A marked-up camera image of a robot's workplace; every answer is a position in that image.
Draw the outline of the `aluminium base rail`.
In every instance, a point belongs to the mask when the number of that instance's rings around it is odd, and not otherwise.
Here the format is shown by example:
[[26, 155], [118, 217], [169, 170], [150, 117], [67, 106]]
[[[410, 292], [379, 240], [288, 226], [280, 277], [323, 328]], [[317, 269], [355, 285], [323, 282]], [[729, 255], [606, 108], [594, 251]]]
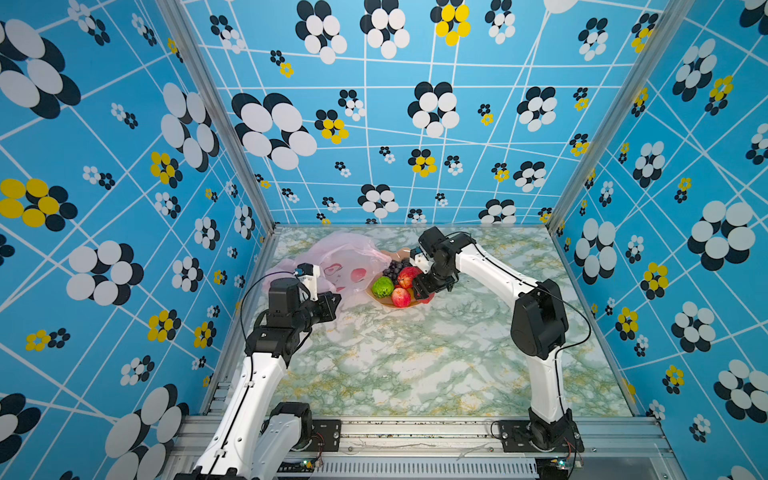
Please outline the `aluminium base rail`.
[[291, 452], [277, 479], [681, 479], [660, 423], [647, 417], [577, 419], [578, 452], [523, 437], [524, 420], [479, 417], [319, 419], [323, 434]]

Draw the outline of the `small red apple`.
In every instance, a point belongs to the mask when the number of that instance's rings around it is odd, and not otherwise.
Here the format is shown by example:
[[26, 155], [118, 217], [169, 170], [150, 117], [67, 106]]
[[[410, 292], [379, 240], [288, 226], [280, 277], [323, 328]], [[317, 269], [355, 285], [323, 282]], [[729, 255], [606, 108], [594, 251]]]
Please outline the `small red apple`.
[[408, 308], [412, 303], [412, 295], [408, 289], [397, 287], [390, 296], [392, 305], [396, 308]]

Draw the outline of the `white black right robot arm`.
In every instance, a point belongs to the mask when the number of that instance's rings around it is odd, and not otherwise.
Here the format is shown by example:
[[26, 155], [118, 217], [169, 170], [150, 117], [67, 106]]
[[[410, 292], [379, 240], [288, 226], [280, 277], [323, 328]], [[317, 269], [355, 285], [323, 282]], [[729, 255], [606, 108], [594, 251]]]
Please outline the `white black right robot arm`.
[[512, 311], [510, 337], [526, 356], [531, 404], [528, 438], [543, 452], [566, 444], [573, 452], [584, 446], [573, 413], [566, 406], [559, 353], [569, 347], [566, 309], [559, 285], [537, 281], [487, 253], [466, 232], [445, 235], [437, 227], [424, 231], [410, 262], [420, 270], [413, 281], [415, 298], [450, 291], [465, 275], [495, 293]]

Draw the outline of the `aluminium frame post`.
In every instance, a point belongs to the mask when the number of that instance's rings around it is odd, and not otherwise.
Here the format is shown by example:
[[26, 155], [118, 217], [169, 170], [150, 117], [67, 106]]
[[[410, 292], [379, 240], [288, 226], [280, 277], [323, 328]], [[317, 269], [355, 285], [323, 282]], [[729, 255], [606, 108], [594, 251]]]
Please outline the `aluminium frame post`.
[[668, 2], [661, 14], [653, 37], [643, 52], [639, 54], [637, 61], [599, 125], [595, 139], [591, 141], [586, 156], [574, 170], [563, 194], [554, 207], [553, 215], [547, 223], [547, 230], [550, 235], [556, 234], [557, 228], [576, 202], [579, 191], [587, 176], [596, 167], [605, 149], [616, 135], [633, 100], [645, 86], [660, 59], [669, 48], [671, 41], [694, 3], [694, 0], [673, 0]]
[[233, 163], [235, 173], [265, 230], [265, 237], [269, 238], [274, 233], [275, 221], [259, 191], [254, 172], [228, 119], [225, 105], [205, 64], [202, 51], [195, 42], [190, 23], [185, 19], [182, 5], [179, 1], [171, 0], [159, 0], [157, 4], [173, 39], [182, 51], [189, 74], [210, 113], [217, 134]]

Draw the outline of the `aluminium frame post left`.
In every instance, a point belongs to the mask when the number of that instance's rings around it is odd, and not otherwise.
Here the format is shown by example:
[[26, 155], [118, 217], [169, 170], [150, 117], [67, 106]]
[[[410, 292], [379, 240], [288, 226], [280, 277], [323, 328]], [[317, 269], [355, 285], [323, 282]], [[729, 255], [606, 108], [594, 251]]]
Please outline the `aluminium frame post left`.
[[171, 0], [159, 0], [157, 4], [173, 39], [182, 51], [189, 74], [210, 113], [217, 134], [233, 163], [235, 173], [265, 230], [265, 237], [269, 238], [274, 233], [275, 221], [259, 191], [254, 172], [228, 119], [225, 105], [205, 64], [202, 51], [195, 42], [190, 23], [185, 19], [182, 5], [179, 1]]

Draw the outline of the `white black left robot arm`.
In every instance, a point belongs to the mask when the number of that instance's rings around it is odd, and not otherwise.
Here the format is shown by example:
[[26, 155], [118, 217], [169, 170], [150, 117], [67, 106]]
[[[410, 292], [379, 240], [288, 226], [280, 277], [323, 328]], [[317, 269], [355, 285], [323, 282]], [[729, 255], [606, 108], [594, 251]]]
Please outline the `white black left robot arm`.
[[313, 327], [336, 319], [341, 296], [320, 292], [318, 270], [302, 264], [292, 276], [274, 280], [268, 309], [245, 341], [237, 387], [212, 440], [192, 471], [178, 479], [272, 479], [295, 447], [312, 437], [307, 403], [269, 405], [294, 354]]

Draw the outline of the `aluminium frame post right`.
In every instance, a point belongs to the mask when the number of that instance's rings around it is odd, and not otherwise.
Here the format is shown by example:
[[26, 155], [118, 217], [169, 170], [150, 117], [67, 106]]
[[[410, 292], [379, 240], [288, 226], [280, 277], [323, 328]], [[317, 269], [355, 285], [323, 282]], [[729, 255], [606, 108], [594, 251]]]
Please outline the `aluminium frame post right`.
[[554, 207], [553, 215], [547, 223], [547, 230], [550, 235], [556, 234], [557, 228], [576, 202], [579, 191], [587, 176], [596, 167], [605, 149], [616, 135], [633, 100], [645, 86], [660, 59], [669, 48], [671, 41], [694, 3], [694, 0], [673, 0], [668, 2], [661, 14], [653, 37], [643, 52], [639, 54], [637, 61], [599, 125], [595, 139], [591, 141], [586, 156], [574, 170], [563, 194]]

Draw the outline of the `green custard apple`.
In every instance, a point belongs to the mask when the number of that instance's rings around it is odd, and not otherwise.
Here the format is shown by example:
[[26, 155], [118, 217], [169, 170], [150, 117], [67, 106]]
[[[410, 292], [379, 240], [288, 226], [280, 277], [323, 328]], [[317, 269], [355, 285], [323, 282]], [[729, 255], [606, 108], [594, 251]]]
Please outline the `green custard apple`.
[[378, 278], [371, 286], [371, 293], [377, 299], [390, 298], [395, 290], [395, 284], [387, 276]]

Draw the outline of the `dark purple grape bunch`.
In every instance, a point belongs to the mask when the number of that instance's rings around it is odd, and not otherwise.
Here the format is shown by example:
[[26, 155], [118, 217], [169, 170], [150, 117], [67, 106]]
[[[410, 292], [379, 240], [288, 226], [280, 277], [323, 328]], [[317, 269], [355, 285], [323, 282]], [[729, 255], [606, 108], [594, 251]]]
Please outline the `dark purple grape bunch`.
[[392, 260], [389, 265], [383, 270], [382, 276], [389, 278], [394, 284], [398, 283], [398, 277], [403, 269], [410, 266], [410, 261], [405, 260]]

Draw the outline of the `red dragon fruit piece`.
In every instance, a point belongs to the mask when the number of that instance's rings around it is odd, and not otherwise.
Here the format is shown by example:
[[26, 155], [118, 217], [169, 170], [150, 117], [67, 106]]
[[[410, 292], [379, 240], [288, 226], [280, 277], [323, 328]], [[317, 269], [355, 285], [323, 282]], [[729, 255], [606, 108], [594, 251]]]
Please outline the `red dragon fruit piece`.
[[428, 304], [428, 303], [430, 303], [433, 300], [434, 296], [435, 296], [435, 293], [432, 293], [432, 294], [428, 295], [426, 298], [420, 299], [418, 301], [421, 304]]

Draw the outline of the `pink printed plastic bag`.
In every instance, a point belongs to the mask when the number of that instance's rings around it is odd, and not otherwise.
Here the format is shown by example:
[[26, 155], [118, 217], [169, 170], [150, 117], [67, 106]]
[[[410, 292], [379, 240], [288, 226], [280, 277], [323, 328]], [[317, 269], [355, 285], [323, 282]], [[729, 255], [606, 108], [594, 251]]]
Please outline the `pink printed plastic bag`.
[[365, 291], [391, 262], [368, 236], [356, 233], [332, 233], [314, 243], [307, 251], [280, 261], [269, 273], [293, 271], [301, 263], [318, 265], [321, 271], [318, 291], [341, 295], [339, 318], [365, 302]]

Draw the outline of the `large red apple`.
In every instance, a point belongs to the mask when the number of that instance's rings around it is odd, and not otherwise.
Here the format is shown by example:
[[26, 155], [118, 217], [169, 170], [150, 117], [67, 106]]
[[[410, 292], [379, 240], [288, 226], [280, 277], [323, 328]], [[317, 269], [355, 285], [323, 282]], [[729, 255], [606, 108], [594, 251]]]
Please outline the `large red apple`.
[[408, 266], [403, 268], [397, 276], [397, 285], [403, 289], [413, 287], [414, 280], [422, 273], [418, 267]]

